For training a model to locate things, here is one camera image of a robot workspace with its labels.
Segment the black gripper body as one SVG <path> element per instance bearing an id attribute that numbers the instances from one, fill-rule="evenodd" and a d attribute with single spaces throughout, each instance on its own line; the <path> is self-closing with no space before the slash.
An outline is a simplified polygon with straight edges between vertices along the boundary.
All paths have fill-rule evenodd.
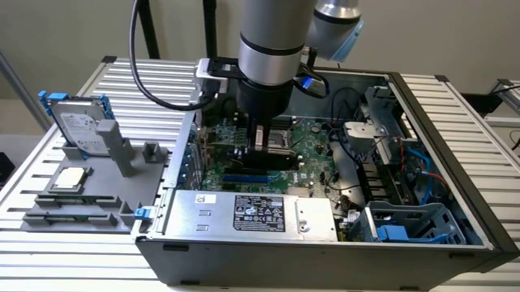
<path id="1" fill-rule="evenodd" d="M 293 82 L 267 86 L 249 79 L 239 81 L 237 104 L 257 122 L 271 122 L 289 106 Z"/>

